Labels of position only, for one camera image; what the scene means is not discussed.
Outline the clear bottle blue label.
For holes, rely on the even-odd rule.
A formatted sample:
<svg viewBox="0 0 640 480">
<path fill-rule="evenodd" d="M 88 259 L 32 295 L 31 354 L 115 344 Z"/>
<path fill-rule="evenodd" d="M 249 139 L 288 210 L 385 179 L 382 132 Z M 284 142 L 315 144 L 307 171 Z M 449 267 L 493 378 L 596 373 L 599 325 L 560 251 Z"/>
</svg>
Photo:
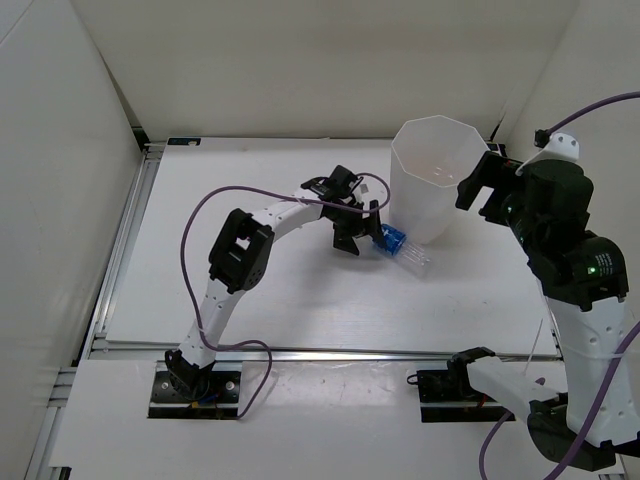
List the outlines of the clear bottle blue label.
<svg viewBox="0 0 640 480">
<path fill-rule="evenodd" d="M 382 224 L 381 231 L 383 238 L 373 242 L 375 248 L 416 278 L 423 278 L 430 262 L 424 248 L 410 241 L 404 232 L 388 224 Z"/>
</svg>

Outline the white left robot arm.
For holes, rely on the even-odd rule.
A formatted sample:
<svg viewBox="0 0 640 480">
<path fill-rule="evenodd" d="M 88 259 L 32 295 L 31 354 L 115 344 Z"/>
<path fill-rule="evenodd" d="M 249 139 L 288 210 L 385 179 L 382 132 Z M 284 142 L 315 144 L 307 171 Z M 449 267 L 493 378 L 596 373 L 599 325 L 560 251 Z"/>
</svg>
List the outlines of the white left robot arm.
<svg viewBox="0 0 640 480">
<path fill-rule="evenodd" d="M 307 224 L 326 219 L 333 228 L 335 249 L 357 255 L 357 239 L 369 237 L 381 244 L 384 235 L 380 212 L 388 199 L 369 198 L 360 188 L 365 173 L 355 174 L 338 165 L 327 177 L 303 182 L 291 195 L 267 192 L 273 204 L 254 212 L 232 210 L 208 255 L 208 281 L 202 298 L 191 284 L 185 248 L 197 215 L 214 195 L 208 193 L 190 214 L 179 252 L 183 281 L 194 308 L 194 321 L 181 344 L 165 353 L 173 388 L 194 401 L 210 390 L 210 375 L 221 352 L 220 339 L 241 298 L 266 274 L 274 244 Z"/>
</svg>

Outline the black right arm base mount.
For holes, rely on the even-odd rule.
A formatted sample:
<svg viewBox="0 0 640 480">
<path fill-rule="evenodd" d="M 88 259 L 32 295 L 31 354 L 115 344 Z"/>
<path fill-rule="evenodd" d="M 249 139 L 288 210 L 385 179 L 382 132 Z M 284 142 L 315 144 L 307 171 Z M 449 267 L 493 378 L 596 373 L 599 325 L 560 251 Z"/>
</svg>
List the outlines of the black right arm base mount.
<svg viewBox="0 0 640 480">
<path fill-rule="evenodd" d="M 421 422 L 493 423 L 503 415 L 507 422 L 513 414 L 485 393 L 471 387 L 467 367 L 496 354 L 486 347 L 474 347 L 454 354 L 444 368 L 423 368 L 409 374 L 406 383 L 418 389 Z"/>
</svg>

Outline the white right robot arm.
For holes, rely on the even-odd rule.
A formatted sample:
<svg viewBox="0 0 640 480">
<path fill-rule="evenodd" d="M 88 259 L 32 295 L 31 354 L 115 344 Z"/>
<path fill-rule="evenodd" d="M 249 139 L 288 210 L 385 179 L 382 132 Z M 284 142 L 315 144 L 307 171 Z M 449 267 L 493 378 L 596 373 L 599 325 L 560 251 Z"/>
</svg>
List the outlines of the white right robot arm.
<svg viewBox="0 0 640 480">
<path fill-rule="evenodd" d="M 639 453 L 639 413 L 625 354 L 636 337 L 623 327 L 629 291 L 621 249 L 591 232 L 592 181 L 577 164 L 556 158 L 524 163 L 483 154 L 457 188 L 466 210 L 483 188 L 488 222 L 511 230 L 556 323 L 567 388 L 532 381 L 485 348 L 459 352 L 447 364 L 460 399 L 483 394 L 523 421 L 554 467 L 598 471 L 619 455 Z"/>
</svg>

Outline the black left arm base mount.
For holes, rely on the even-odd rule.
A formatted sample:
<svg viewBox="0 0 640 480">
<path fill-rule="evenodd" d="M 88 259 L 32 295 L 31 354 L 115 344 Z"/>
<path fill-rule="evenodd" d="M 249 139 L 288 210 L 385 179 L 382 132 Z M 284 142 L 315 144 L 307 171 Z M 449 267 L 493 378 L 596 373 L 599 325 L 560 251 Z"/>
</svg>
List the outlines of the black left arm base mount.
<svg viewBox="0 0 640 480">
<path fill-rule="evenodd" d="M 234 420 L 238 415 L 242 364 L 218 362 L 194 393 L 176 389 L 164 365 L 158 365 L 147 417 L 173 420 Z"/>
</svg>

